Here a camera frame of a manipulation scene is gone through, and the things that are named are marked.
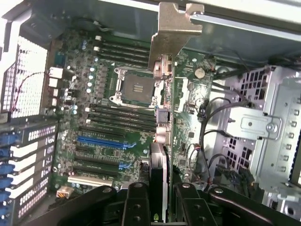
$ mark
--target green circuit board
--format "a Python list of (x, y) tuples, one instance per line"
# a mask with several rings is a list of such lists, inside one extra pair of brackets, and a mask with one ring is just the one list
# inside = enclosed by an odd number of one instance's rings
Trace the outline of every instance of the green circuit board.
[[(68, 89), (76, 90), (77, 96), (68, 99), (71, 106), (59, 110), (64, 107), (63, 97), (56, 111), (61, 129), (51, 188), (67, 184), (79, 193), (92, 189), (67, 183), (74, 172), (112, 181), (116, 188), (138, 181), (139, 166), (148, 162), (155, 138), (151, 108), (162, 105), (164, 95), (163, 83), (155, 82), (146, 71), (150, 43), (77, 30), (67, 30), (61, 39), (63, 47), (56, 54), (56, 64), (74, 71)], [(209, 99), (214, 65), (214, 59), (187, 50), (175, 59), (173, 162), (183, 176), (190, 173), (187, 147), (198, 142), (198, 111)], [(206, 72), (202, 79), (195, 75), (199, 67)], [(79, 136), (130, 147), (86, 143), (79, 141)]]

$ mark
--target cpu socket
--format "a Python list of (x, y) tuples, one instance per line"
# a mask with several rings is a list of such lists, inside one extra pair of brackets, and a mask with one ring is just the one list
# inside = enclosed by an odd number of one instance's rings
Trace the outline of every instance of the cpu socket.
[(114, 72), (118, 74), (118, 80), (110, 101), (134, 108), (160, 105), (164, 83), (155, 81), (151, 72), (130, 67), (115, 68)]

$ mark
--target motherboard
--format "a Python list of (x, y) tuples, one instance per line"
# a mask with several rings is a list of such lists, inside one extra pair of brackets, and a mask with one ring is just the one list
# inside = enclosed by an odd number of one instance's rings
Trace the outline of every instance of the motherboard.
[(164, 138), (157, 110), (166, 102), (173, 112), (169, 158), (188, 178), (188, 147), (198, 143), (215, 59), (182, 50), (173, 84), (165, 84), (146, 69), (148, 42), (79, 30), (67, 30), (58, 41), (49, 79), (50, 111), (60, 121), (52, 190), (68, 186), (82, 194), (143, 181), (150, 144)]

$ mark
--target sticker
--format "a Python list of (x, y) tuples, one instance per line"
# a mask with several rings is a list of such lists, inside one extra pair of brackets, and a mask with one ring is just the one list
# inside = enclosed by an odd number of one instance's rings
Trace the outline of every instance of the sticker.
[(159, 215), (158, 214), (154, 215), (154, 220), (159, 220)]

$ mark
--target red wire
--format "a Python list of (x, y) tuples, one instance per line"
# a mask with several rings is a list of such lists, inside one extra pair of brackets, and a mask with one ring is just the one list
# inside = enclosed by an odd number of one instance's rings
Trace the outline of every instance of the red wire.
[(36, 74), (42, 74), (42, 73), (45, 73), (45, 72), (36, 72), (36, 73), (32, 73), (32, 74), (26, 76), (25, 79), (22, 80), (22, 82), (21, 82), (21, 84), (20, 84), (20, 86), (19, 86), (19, 88), (18, 88), (18, 90), (17, 90), (17, 96), (16, 96), (16, 98), (15, 98), (14, 105), (12, 106), (10, 112), (13, 112), (13, 111), (16, 109), (16, 105), (17, 105), (17, 103), (18, 103), (19, 95), (20, 95), (20, 93), (21, 93), (21, 88), (22, 88), (22, 86), (23, 86), (25, 80), (28, 79), (28, 78), (30, 78), (30, 77), (32, 77), (32, 76), (34, 76), (34, 75), (36, 75)]

